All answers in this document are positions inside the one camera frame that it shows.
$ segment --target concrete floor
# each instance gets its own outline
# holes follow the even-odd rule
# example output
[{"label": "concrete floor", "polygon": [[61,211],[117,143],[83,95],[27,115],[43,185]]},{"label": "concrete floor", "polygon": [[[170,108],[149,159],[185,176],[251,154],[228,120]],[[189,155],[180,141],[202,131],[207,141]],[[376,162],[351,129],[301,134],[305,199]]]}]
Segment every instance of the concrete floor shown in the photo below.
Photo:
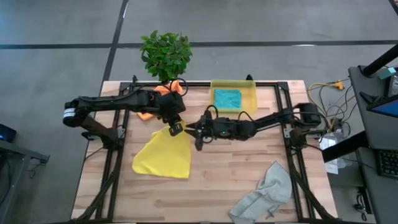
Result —
[{"label": "concrete floor", "polygon": [[[111,43],[122,0],[0,0],[0,44]],[[153,30],[179,32],[196,42],[394,40],[398,17],[387,0],[130,0],[120,43],[140,42]],[[391,45],[193,48],[187,80],[304,80],[307,85],[348,76]],[[34,179],[27,173],[13,223],[69,219],[87,142],[62,124],[63,104],[96,96],[109,49],[0,50],[0,123],[18,131],[16,143],[50,154]],[[150,80],[137,49],[118,49],[110,80]],[[325,90],[327,105],[342,92]],[[351,134],[363,130],[358,110]],[[354,188],[332,187],[339,217],[361,221],[348,208]]]}]

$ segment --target gray cloth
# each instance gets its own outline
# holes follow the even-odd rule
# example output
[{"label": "gray cloth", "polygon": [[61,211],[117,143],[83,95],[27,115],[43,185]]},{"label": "gray cloth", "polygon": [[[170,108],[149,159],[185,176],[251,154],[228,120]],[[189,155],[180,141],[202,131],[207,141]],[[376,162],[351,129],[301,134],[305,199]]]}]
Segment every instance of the gray cloth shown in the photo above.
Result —
[{"label": "gray cloth", "polygon": [[277,162],[266,172],[257,190],[244,196],[229,211],[229,217],[235,224],[252,224],[266,211],[273,214],[279,205],[287,203],[292,195],[292,182],[289,174]]}]

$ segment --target yellow container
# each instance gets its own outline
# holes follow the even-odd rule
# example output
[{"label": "yellow container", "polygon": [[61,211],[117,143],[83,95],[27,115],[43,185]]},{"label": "yellow container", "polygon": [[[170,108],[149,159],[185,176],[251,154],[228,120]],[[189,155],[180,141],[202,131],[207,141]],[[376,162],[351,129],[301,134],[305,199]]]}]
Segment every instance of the yellow container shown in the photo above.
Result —
[{"label": "yellow container", "polygon": [[253,115],[257,110],[256,83],[252,80],[212,80],[210,83],[210,101],[214,104],[214,90],[239,90],[241,92],[241,108],[217,108],[220,113],[240,113],[246,111]]}]

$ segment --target wooden table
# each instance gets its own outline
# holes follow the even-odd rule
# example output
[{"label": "wooden table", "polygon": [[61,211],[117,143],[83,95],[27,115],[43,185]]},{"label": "wooden table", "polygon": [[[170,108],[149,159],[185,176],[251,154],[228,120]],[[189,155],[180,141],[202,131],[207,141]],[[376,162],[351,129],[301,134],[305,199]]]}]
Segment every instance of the wooden table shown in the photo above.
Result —
[{"label": "wooden table", "polygon": [[[117,95],[120,82],[104,82],[101,96]],[[288,81],[292,104],[308,102],[302,80]],[[181,117],[196,122],[210,104],[209,87],[190,87],[183,100],[187,110]],[[277,112],[275,91],[257,88],[258,110],[254,119]],[[114,112],[96,114],[96,120],[110,127]],[[280,126],[260,133],[247,141],[217,140],[197,152],[192,139],[191,174],[187,180],[140,175],[131,169],[134,156],[149,141],[150,134],[165,124],[157,119],[142,122],[130,112],[114,222],[231,222],[228,212],[243,196],[256,189],[268,167],[277,161],[286,170],[286,153]],[[90,142],[87,154],[102,146]],[[106,150],[91,156],[84,164],[72,218],[81,215],[98,193],[101,185]],[[337,217],[335,203],[320,151],[303,150],[311,191],[330,214]],[[303,193],[300,194],[304,214],[307,213]],[[104,215],[107,211],[104,204]],[[280,206],[274,218],[263,217],[258,222],[297,221],[294,200]]]}]

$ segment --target computer screen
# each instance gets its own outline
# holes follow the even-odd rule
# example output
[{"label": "computer screen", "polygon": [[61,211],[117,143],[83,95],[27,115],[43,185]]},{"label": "computer screen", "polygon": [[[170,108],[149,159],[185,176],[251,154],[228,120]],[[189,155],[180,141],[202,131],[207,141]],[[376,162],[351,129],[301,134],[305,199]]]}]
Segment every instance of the computer screen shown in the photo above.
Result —
[{"label": "computer screen", "polygon": [[371,111],[393,117],[398,117],[398,100],[392,100],[383,105],[375,106]]}]

